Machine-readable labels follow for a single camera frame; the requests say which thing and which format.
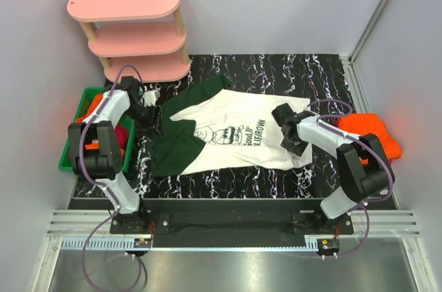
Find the white and green t-shirt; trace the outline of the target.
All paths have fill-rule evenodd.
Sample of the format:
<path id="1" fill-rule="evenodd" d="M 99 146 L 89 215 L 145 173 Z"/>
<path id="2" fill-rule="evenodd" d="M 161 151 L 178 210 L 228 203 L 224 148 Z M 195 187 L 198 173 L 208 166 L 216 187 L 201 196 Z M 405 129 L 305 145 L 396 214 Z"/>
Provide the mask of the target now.
<path id="1" fill-rule="evenodd" d="M 153 177 L 247 166 L 287 171 L 312 162 L 311 146 L 296 155 L 280 145 L 283 133 L 271 114 L 281 104 L 299 113 L 309 99 L 242 93 L 230 85 L 216 75 L 162 105 L 162 134 L 151 141 Z"/>

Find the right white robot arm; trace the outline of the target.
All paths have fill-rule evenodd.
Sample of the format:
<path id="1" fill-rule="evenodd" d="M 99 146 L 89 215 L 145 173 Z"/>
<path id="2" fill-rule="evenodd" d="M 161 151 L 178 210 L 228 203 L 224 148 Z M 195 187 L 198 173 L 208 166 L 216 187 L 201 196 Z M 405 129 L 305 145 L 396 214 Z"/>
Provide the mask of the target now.
<path id="1" fill-rule="evenodd" d="M 347 133 L 317 113 L 295 113 L 288 104 L 277 106 L 271 114 L 281 127 L 284 149 L 299 156 L 312 144 L 337 160 L 340 186 L 315 210 L 317 222 L 335 220 L 382 190 L 391 195 L 395 177 L 376 135 Z"/>

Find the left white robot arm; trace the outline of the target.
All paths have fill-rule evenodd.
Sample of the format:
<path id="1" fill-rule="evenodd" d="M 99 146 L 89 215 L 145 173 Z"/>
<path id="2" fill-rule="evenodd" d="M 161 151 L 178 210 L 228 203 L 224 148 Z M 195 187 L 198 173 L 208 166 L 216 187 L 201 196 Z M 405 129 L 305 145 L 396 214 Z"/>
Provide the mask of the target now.
<path id="1" fill-rule="evenodd" d="M 148 128 L 158 128 L 160 98 L 157 90 L 147 90 L 136 78 L 127 76 L 105 88 L 91 114 L 68 127 L 73 172 L 98 186 L 122 215 L 140 209 L 140 197 L 123 174 L 123 155 L 115 128 L 123 116 Z"/>

